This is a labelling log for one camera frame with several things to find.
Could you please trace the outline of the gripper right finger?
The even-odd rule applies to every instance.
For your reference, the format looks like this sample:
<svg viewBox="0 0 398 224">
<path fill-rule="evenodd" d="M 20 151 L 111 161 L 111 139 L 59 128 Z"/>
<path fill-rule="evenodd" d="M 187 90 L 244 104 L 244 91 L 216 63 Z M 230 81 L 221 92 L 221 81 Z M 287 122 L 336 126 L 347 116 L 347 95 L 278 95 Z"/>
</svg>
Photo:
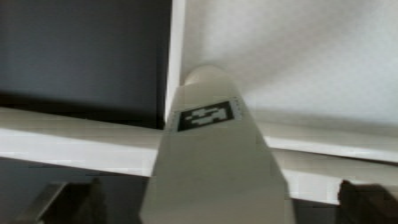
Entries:
<svg viewBox="0 0 398 224">
<path fill-rule="evenodd" d="M 338 201 L 336 224 L 398 224 L 398 186 L 345 180 Z"/>
</svg>

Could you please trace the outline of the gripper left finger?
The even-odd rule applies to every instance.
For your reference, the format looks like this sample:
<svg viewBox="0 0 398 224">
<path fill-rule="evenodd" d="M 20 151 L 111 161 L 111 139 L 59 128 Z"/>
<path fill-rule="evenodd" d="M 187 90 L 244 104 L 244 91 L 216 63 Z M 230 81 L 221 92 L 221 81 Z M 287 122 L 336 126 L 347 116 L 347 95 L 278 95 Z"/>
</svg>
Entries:
<svg viewBox="0 0 398 224">
<path fill-rule="evenodd" d="M 107 224 L 100 179 L 52 182 L 11 224 Z"/>
</svg>

